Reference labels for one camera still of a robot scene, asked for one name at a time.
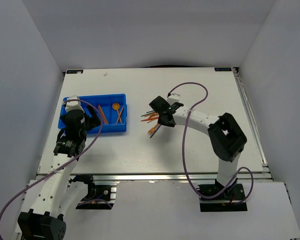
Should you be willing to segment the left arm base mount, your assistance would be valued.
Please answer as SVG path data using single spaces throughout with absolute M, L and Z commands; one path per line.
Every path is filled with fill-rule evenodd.
M 77 210 L 110 210 L 114 203 L 114 185 L 96 184 L 92 175 L 81 174 L 70 179 L 69 184 L 82 182 L 87 188 L 87 195 L 77 205 Z

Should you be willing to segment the blue plastic knife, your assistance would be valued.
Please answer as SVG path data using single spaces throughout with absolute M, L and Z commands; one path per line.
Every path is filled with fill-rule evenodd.
M 160 127 L 161 127 L 161 125 L 159 124 L 151 133 L 150 138 L 152 138 L 157 133 L 157 131 L 160 129 Z

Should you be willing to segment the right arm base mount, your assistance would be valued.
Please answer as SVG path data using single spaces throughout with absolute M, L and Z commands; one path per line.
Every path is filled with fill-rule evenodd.
M 199 199 L 202 213 L 246 212 L 246 195 L 241 183 L 237 183 L 229 193 L 222 193 L 214 199 Z

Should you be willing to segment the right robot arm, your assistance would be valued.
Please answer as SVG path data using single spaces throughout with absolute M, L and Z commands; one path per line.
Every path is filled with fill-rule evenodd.
M 215 180 L 216 195 L 226 200 L 234 193 L 232 184 L 241 152 L 247 143 L 247 137 L 230 113 L 221 116 L 209 115 L 189 109 L 177 98 L 165 100 L 158 96 L 149 103 L 158 113 L 158 123 L 166 127 L 184 126 L 206 134 L 213 152 L 218 157 L 218 172 Z

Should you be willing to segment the yellow plastic spoon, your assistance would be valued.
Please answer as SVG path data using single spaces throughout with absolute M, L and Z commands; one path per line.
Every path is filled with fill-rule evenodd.
M 120 112 L 120 109 L 121 109 L 120 104 L 119 104 L 118 102 L 114 102 L 114 103 L 112 104 L 112 108 L 117 112 L 117 117 L 118 117 L 119 112 Z

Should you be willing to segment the orange plastic fork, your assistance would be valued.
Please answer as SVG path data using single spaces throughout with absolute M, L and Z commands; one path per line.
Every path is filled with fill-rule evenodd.
M 141 122 L 152 122 L 154 120 L 158 120 L 158 118 L 159 118 L 158 116 L 152 117 L 152 118 L 147 118 L 147 119 L 141 120 Z

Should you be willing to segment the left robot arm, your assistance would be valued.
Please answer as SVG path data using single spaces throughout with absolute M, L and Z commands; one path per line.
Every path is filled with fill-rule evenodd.
M 62 240 L 67 224 L 64 220 L 65 207 L 79 202 L 80 198 L 89 200 L 95 196 L 96 187 L 89 182 L 78 182 L 67 189 L 69 178 L 79 158 L 92 147 L 86 145 L 87 133 L 93 128 L 103 127 L 98 117 L 98 109 L 90 103 L 86 108 L 80 99 L 63 102 L 66 113 L 60 117 L 65 127 L 60 130 L 53 150 L 50 172 L 29 185 L 39 183 L 43 186 L 27 212 L 20 212 L 17 223 L 26 240 Z

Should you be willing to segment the orange plastic spoon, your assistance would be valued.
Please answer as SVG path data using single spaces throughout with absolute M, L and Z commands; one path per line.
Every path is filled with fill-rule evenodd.
M 119 112 L 119 114 L 118 114 L 118 118 L 117 118 L 117 120 L 116 120 L 116 123 L 118 124 L 118 123 L 123 123 L 123 121 L 122 121 L 122 113 L 123 113 L 123 110 L 124 110 L 124 106 L 122 106 L 122 108 L 120 109 L 120 112 Z

